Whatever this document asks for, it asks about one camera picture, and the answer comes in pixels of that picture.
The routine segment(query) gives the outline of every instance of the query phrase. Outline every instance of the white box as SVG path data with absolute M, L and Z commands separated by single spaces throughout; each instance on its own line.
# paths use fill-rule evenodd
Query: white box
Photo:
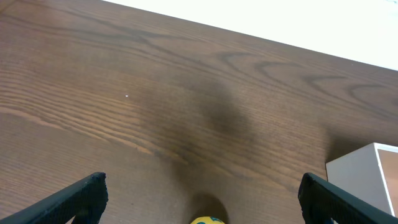
M 388 214 L 398 213 L 398 147 L 369 144 L 326 163 L 326 173 L 337 187 Z

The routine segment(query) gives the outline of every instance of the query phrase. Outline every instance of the yellow round object with blue pattern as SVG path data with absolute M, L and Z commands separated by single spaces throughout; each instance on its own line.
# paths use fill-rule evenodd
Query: yellow round object with blue pattern
M 224 224 L 224 222 L 215 217 L 200 217 L 191 222 L 191 224 Z

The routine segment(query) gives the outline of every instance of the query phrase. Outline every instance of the wooden table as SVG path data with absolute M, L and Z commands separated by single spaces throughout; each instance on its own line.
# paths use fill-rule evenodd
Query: wooden table
M 0 218 L 103 171 L 102 223 L 187 223 L 201 194 L 303 223 L 305 172 L 398 145 L 398 72 L 99 0 L 0 11 Z

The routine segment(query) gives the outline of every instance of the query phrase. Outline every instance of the yellow object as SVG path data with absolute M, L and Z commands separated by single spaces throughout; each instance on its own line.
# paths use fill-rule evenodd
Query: yellow object
M 200 217 L 195 219 L 191 224 L 224 224 L 223 221 L 215 217 Z

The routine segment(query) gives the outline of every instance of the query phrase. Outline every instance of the white wall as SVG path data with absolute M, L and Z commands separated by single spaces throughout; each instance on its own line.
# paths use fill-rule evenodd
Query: white wall
M 398 70 L 389 0 L 107 0 Z

